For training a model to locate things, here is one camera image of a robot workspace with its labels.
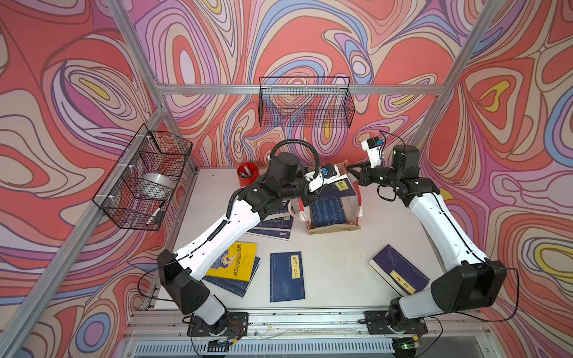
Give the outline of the blue book yellow label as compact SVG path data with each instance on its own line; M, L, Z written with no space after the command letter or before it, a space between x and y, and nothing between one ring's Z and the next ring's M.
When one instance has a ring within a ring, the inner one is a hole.
M329 184L323 189L322 196L310 206L314 228L355 225L358 213L359 197L347 178Z
M270 301L272 303L306 299L304 270L300 251L270 255Z

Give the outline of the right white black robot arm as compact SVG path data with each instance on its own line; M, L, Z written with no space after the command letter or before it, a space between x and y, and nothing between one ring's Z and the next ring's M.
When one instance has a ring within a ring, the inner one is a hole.
M470 240L446 207L437 185L419 174L416 146L394 146L392 163L384 166L384 145L379 137L363 141L368 161L349 165L347 170L361 186L392 189L421 222L445 270L429 289L393 300L390 322L397 325L447 313L468 315L470 310L492 306L509 269L500 261L491 261Z

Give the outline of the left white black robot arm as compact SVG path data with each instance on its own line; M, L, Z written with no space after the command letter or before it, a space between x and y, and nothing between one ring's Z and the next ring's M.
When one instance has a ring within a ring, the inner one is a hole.
M318 151L304 140L295 144L306 147L314 158L314 170L308 172L301 159L282 152L290 140L280 141L271 150L269 167L254 183L237 189L226 211L203 234L187 246L172 253L161 252L157 259L161 286L186 316L199 317L215 331L228 324L228 309L204 285L203 278L226 249L270 214L282 209L292 199L310 204L319 197L312 183L323 187Z

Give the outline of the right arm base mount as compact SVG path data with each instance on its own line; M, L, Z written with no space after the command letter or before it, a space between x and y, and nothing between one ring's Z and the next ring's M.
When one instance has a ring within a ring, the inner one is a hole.
M420 336L428 332L424 319L408 319L404 316L398 298L392 299L387 310L368 310L363 314L364 318L358 323L365 325L370 335L413 334Z

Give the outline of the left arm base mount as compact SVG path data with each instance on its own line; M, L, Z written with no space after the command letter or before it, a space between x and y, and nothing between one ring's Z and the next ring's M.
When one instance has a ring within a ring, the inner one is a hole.
M249 314L247 312L225 313L219 321L208 325L198 316L193 316L188 322L188 337L227 337L234 340L248 333Z

